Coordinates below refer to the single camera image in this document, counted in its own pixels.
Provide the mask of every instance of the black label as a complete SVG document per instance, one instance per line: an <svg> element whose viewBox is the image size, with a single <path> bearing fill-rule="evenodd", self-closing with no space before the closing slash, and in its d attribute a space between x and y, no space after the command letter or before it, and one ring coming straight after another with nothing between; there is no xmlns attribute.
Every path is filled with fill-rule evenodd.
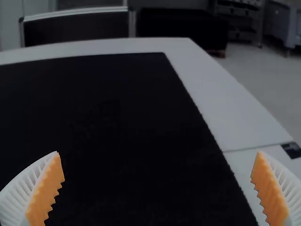
<svg viewBox="0 0 301 226"><path fill-rule="evenodd" d="M281 146L285 150L285 152L291 157L291 159L301 157L301 149L296 142L290 142Z"/></svg>

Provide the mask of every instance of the orange ridged pad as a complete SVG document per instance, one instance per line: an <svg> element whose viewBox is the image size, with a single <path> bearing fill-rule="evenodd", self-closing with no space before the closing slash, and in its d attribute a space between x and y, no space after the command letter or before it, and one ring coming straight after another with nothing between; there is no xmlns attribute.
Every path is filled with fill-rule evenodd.
<svg viewBox="0 0 301 226"><path fill-rule="evenodd" d="M48 212L52 210L51 205L55 203L54 197L59 195L58 189L64 182L64 174L60 155L57 153L34 189L28 208L25 212L30 226L44 226L48 219Z"/></svg>
<svg viewBox="0 0 301 226"><path fill-rule="evenodd" d="M258 191L263 213L267 215L266 222L270 226L284 225L289 216L289 208L277 178L269 165L264 153L258 152L251 173L251 183Z"/></svg>

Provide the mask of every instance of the white table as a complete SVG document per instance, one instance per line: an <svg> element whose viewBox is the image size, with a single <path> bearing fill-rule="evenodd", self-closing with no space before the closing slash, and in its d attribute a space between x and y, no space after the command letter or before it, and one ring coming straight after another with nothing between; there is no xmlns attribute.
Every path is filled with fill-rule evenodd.
<svg viewBox="0 0 301 226"><path fill-rule="evenodd" d="M253 162L257 150L261 149L301 177L301 170L298 171L301 159L291 160L279 146L293 138L241 84L190 39L52 44L2 52L0 65L58 57L142 52L166 54L224 152L257 221L267 225L257 192L250 183Z"/></svg>

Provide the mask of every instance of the black mat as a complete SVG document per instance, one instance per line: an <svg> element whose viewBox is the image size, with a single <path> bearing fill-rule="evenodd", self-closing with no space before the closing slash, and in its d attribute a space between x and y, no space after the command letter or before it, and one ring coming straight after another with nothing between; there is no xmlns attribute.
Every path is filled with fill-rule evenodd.
<svg viewBox="0 0 301 226"><path fill-rule="evenodd" d="M66 182L47 226L257 224L162 53L1 66L0 98L1 187L61 155Z"/></svg>

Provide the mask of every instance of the metal shelf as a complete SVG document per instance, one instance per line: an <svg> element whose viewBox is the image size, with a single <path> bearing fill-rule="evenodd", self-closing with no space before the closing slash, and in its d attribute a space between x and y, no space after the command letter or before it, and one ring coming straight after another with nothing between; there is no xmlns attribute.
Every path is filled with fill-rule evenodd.
<svg viewBox="0 0 301 226"><path fill-rule="evenodd" d="M214 14L228 20L230 40L256 41L261 47L264 6L265 0L215 0Z"/></svg>

